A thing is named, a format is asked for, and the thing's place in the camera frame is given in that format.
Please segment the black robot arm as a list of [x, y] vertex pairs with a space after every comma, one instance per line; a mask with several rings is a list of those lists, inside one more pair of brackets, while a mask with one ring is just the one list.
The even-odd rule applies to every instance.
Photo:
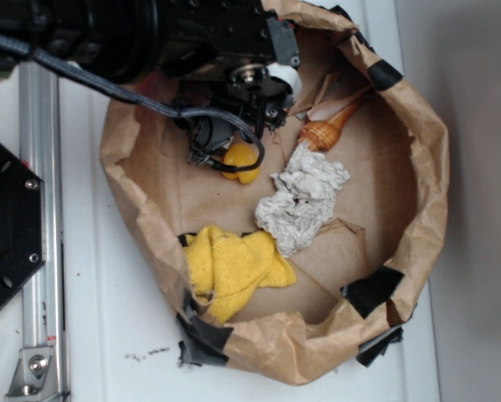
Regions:
[[0, 1], [0, 79], [33, 61], [188, 130], [223, 173], [235, 136], [261, 144], [302, 90], [295, 26], [259, 1]]

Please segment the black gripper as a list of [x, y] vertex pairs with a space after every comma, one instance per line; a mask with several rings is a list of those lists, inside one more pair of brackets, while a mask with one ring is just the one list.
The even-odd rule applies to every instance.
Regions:
[[177, 107], [216, 109], [247, 128], [212, 113], [178, 118], [188, 130], [189, 161], [221, 165], [235, 135], [265, 151], [265, 130], [283, 126], [302, 80], [296, 25], [260, 1], [160, 1], [158, 67], [180, 82]]

